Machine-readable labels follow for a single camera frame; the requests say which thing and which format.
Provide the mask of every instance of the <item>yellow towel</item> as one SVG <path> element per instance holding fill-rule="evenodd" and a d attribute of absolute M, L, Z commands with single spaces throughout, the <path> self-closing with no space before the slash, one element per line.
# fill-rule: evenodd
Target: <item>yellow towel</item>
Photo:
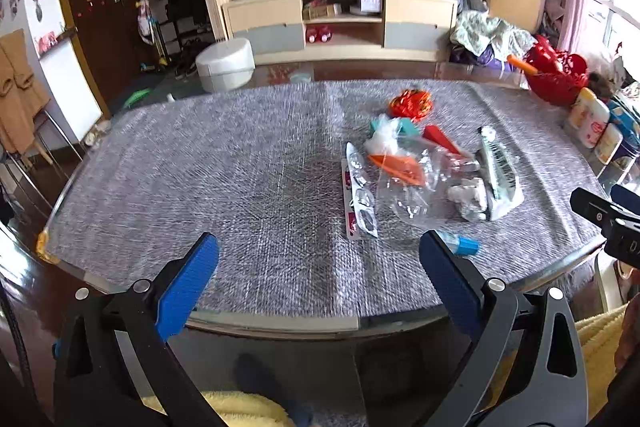
<path fill-rule="evenodd" d="M 575 323 L 587 374 L 589 420 L 607 402 L 607 387 L 616 374 L 613 355 L 618 349 L 625 310 L 626 305 Z M 504 388 L 514 358 L 515 353 L 505 357 L 496 370 L 491 384 L 492 396 L 494 397 L 491 406 L 495 405 Z"/>
<path fill-rule="evenodd" d="M 295 427 L 281 406 L 259 394 L 204 391 L 202 396 L 228 427 Z M 145 397 L 142 402 L 147 407 L 164 413 L 155 396 Z"/>

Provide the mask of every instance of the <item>green object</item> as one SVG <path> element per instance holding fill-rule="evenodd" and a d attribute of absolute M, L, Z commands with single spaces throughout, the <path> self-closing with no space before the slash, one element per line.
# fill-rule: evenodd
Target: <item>green object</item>
<path fill-rule="evenodd" d="M 130 108 L 133 104 L 145 98 L 151 91 L 153 91 L 153 89 L 147 87 L 146 89 L 140 89 L 139 91 L 134 92 L 124 103 L 123 107 L 126 107 L 127 109 Z"/>
<path fill-rule="evenodd" d="M 371 120 L 371 124 L 369 125 L 369 131 L 371 134 L 375 133 L 378 129 L 378 118 L 374 118 Z M 401 118 L 400 119 L 400 136 L 420 136 L 420 132 L 416 129 L 414 122 L 411 121 L 411 118 Z"/>

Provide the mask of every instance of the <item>person's hand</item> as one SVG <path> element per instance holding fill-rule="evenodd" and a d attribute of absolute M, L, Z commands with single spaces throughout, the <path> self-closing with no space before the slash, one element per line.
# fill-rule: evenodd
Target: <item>person's hand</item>
<path fill-rule="evenodd" d="M 633 270 L 631 273 L 631 280 L 634 284 L 640 284 L 640 270 Z M 623 368 L 626 361 L 631 357 L 636 348 L 638 348 L 639 339 L 636 336 L 636 320 L 640 313 L 640 294 L 636 295 L 629 302 L 625 311 L 625 318 L 622 321 L 622 335 L 620 335 L 620 342 L 618 343 L 618 349 L 613 358 L 616 365 L 616 373 Z"/>

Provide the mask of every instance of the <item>gray drawer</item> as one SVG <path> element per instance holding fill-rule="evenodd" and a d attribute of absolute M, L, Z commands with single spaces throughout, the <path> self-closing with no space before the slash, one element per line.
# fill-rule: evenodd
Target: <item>gray drawer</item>
<path fill-rule="evenodd" d="M 254 55 L 278 52 L 296 52 L 305 49 L 302 24 L 275 24 L 234 33 L 251 42 Z"/>
<path fill-rule="evenodd" d="M 446 49 L 448 45 L 449 28 L 415 22 L 385 24 L 385 48 L 432 52 Z"/>

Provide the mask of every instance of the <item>cabinet drawer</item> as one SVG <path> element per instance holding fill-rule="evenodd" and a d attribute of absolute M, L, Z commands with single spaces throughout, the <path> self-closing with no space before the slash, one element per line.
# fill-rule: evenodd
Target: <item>cabinet drawer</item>
<path fill-rule="evenodd" d="M 449 45 L 449 27 L 413 22 L 385 24 L 385 48 L 396 50 L 438 51 Z"/>
<path fill-rule="evenodd" d="M 386 22 L 415 22 L 451 28 L 455 21 L 452 0 L 386 0 Z"/>
<path fill-rule="evenodd" d="M 249 39 L 254 55 L 297 52 L 305 48 L 302 24 L 274 24 L 234 32 L 234 36 Z"/>
<path fill-rule="evenodd" d="M 228 23 L 237 32 L 276 24 L 302 24 L 300 0 L 255 0 L 228 6 Z"/>

